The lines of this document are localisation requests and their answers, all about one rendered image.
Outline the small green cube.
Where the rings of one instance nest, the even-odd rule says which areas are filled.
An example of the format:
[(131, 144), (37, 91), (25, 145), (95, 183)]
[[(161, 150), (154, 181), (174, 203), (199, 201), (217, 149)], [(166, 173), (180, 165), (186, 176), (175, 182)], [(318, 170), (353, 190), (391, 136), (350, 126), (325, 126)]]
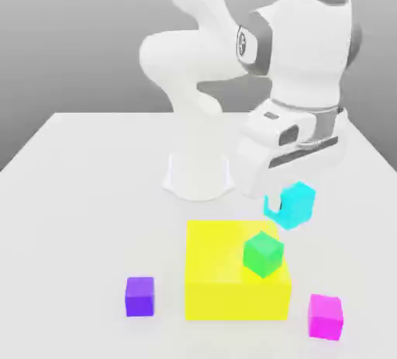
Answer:
[(243, 265), (252, 272), (266, 278), (278, 270), (284, 257), (284, 244), (260, 231), (243, 246)]

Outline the small purple cube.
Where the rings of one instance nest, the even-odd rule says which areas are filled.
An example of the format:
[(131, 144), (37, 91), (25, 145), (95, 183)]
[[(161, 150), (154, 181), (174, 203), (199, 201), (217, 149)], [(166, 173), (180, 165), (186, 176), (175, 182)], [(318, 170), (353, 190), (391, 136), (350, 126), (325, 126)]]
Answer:
[(126, 315), (153, 316), (154, 315), (154, 278), (127, 278), (125, 292)]

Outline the small cyan cube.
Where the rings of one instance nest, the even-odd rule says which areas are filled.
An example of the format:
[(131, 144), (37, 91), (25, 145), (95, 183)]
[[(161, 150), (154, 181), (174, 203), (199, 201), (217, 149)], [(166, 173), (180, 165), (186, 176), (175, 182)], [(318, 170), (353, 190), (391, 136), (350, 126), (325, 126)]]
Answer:
[(312, 217), (316, 190), (302, 181), (284, 188), (280, 195), (280, 208), (274, 212), (269, 208), (268, 197), (264, 197), (264, 215), (284, 230), (293, 230)]

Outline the large yellow box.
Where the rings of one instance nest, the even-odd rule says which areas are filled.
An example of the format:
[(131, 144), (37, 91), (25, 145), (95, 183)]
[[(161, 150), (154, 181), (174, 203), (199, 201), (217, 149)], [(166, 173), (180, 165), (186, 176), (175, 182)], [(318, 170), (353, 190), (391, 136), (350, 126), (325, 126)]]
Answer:
[(244, 244), (259, 233), (279, 240), (270, 220), (189, 220), (186, 226), (185, 318), (288, 318), (292, 280), (283, 261), (262, 278), (243, 265)]

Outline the small magenta cube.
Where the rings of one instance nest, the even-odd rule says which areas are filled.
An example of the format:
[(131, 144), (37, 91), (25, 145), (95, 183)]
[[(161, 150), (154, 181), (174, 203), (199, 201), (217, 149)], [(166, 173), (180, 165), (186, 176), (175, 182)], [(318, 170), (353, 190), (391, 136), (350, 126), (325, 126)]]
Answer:
[(339, 297), (311, 294), (308, 308), (310, 337), (338, 341), (344, 324), (343, 308)]

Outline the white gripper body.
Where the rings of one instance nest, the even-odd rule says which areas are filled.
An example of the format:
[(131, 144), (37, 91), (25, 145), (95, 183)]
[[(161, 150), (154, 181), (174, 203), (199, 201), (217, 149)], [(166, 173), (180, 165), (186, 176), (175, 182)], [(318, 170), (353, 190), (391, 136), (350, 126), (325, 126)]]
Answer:
[(285, 152), (243, 137), (236, 149), (236, 182), (250, 198), (277, 198), (284, 188), (311, 181), (338, 163), (336, 136), (310, 149), (291, 147)]

